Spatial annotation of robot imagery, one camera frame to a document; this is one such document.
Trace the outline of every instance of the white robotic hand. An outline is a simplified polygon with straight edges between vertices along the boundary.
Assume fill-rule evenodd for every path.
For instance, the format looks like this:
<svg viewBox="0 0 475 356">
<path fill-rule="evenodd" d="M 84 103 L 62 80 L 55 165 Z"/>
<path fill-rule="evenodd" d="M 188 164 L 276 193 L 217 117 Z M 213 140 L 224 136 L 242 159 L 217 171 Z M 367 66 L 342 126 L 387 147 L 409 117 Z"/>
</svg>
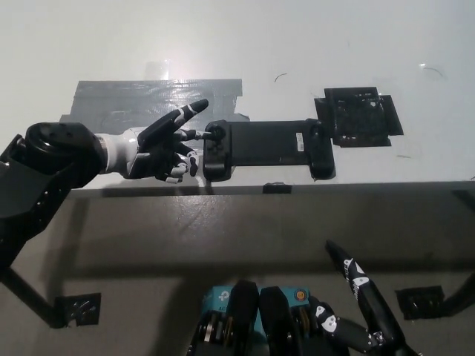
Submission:
<svg viewBox="0 0 475 356">
<path fill-rule="evenodd" d="M 209 133 L 180 130 L 193 116 L 208 107 L 200 100 L 174 110 L 147 128 L 129 128 L 122 135 L 100 133 L 106 163 L 103 174 L 117 172 L 126 179 L 155 177 L 170 183 L 197 173 L 200 158 L 182 141 L 205 139 Z"/>
</svg>

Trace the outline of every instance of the robotic hand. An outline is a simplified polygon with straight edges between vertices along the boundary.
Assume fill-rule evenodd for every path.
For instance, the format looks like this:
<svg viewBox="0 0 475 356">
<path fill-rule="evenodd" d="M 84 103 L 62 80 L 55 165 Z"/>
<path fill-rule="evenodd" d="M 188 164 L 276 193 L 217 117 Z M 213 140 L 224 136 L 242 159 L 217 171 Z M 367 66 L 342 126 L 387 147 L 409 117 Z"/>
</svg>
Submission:
<svg viewBox="0 0 475 356">
<path fill-rule="evenodd" d="M 97 174 L 172 183 L 186 172 L 194 176 L 199 157 L 182 141 L 213 134 L 180 128 L 207 107 L 208 100 L 200 100 L 117 136 L 96 135 L 74 122 L 39 123 L 25 137 L 17 135 L 0 155 L 0 274 L 46 228 L 71 189 Z"/>
<path fill-rule="evenodd" d="M 232 289 L 226 312 L 207 311 L 197 326 L 187 356 L 247 356 L 256 314 L 269 344 L 270 356 L 349 356 L 349 348 L 381 356 L 417 356 L 374 282 L 335 243 L 327 251 L 355 295 L 367 329 L 342 317 L 309 296 L 308 305 L 289 307 L 279 287 L 258 292 L 255 283 L 240 281 Z"/>
<path fill-rule="evenodd" d="M 122 135 L 97 134 L 106 155 L 102 173 L 118 172 L 126 179 L 155 177 L 170 183 L 181 182 L 187 172 L 194 177 L 199 156 L 182 141 L 211 134 L 180 128 L 207 107 L 204 99 L 167 113 L 147 128 L 130 128 Z"/>
</svg>

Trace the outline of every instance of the gray tape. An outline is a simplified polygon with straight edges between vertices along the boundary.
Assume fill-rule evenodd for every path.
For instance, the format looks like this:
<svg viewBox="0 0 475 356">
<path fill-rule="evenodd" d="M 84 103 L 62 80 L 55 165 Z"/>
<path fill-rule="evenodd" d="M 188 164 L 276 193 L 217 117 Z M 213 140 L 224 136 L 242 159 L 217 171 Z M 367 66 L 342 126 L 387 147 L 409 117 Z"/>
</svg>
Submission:
<svg viewBox="0 0 475 356">
<path fill-rule="evenodd" d="M 60 121 L 81 122 L 96 134 L 117 135 L 128 128 L 149 126 L 191 102 L 208 99 L 209 108 L 183 126 L 203 131 L 211 121 L 249 121 L 249 117 L 235 113 L 237 97 L 242 95 L 241 79 L 79 82 L 71 114 L 63 115 Z M 202 142 L 187 145 L 203 149 Z"/>
</svg>

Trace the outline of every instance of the robotic finger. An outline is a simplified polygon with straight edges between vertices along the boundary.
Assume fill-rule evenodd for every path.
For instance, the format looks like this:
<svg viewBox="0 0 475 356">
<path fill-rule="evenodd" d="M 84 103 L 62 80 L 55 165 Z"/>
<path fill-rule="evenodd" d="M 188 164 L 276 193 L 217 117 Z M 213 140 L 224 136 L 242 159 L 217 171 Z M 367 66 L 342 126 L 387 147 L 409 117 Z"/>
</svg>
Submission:
<svg viewBox="0 0 475 356">
<path fill-rule="evenodd" d="M 186 158 L 185 163 L 189 168 L 190 176 L 196 176 L 198 166 L 200 165 L 200 156 L 198 156 L 196 151 L 181 142 L 175 143 L 174 149 L 178 154 Z"/>
<path fill-rule="evenodd" d="M 186 124 L 193 116 L 204 111 L 209 105 L 203 99 L 167 113 L 142 131 L 138 137 L 139 152 L 146 152 L 158 142 L 173 136 L 174 132 Z"/>
<path fill-rule="evenodd" d="M 189 164 L 179 154 L 174 154 L 173 164 L 169 172 L 158 174 L 155 178 L 172 184 L 181 183 L 183 176 L 189 171 Z"/>
<path fill-rule="evenodd" d="M 325 247 L 336 268 L 350 284 L 368 325 L 368 330 L 365 330 L 358 328 L 353 322 L 348 323 L 348 320 L 338 320 L 331 309 L 317 304 L 315 315 L 318 314 L 317 319 L 326 332 L 363 352 L 374 351 L 377 355 L 417 355 L 407 346 L 401 327 L 386 300 L 360 265 L 333 241 L 328 240 Z"/>
<path fill-rule="evenodd" d="M 173 133 L 173 137 L 177 141 L 192 141 L 200 139 L 215 139 L 212 132 L 197 131 L 197 130 L 178 130 Z"/>
<path fill-rule="evenodd" d="M 313 296 L 309 297 L 309 303 L 318 329 L 329 339 L 364 354 L 377 347 L 376 339 L 363 326 L 351 320 L 336 317 L 328 304 Z"/>
<path fill-rule="evenodd" d="M 271 356 L 350 356 L 346 345 L 321 331 L 314 309 L 312 303 L 290 308 L 279 287 L 262 289 L 259 311 Z"/>
</svg>

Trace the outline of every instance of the white table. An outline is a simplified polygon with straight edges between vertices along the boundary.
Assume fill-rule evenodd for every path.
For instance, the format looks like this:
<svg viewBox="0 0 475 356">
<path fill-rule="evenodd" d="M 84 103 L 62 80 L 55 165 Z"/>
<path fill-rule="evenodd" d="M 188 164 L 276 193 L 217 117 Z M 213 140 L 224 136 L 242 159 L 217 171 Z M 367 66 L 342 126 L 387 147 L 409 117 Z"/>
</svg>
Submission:
<svg viewBox="0 0 475 356">
<path fill-rule="evenodd" d="M 236 112 L 253 121 L 316 118 L 324 88 L 376 86 L 393 97 L 404 136 L 387 148 L 333 146 L 329 181 L 306 166 L 239 167 L 207 188 L 110 174 L 75 195 L 245 194 L 268 182 L 472 188 L 474 16 L 471 0 L 7 0 L 0 143 L 68 113 L 79 80 L 150 79 L 146 64 L 167 59 L 170 79 L 242 79 Z"/>
</svg>

